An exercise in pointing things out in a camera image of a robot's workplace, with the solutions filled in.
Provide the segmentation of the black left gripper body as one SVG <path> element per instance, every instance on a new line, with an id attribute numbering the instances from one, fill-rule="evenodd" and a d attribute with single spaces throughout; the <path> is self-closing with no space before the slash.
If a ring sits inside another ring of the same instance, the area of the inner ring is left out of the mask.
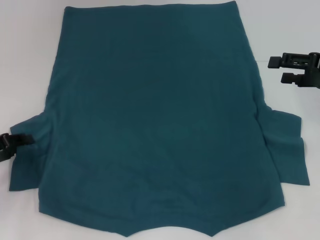
<path id="1" fill-rule="evenodd" d="M 0 162 L 9 160 L 14 156 L 16 152 L 16 146 L 12 140 L 12 136 L 8 133 L 0 135 Z"/>

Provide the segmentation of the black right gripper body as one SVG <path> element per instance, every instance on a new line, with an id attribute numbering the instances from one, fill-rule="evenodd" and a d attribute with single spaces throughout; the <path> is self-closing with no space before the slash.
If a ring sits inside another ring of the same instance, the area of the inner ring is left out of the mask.
<path id="1" fill-rule="evenodd" d="M 320 54 L 311 52 L 304 63 L 303 87 L 320 88 Z"/>

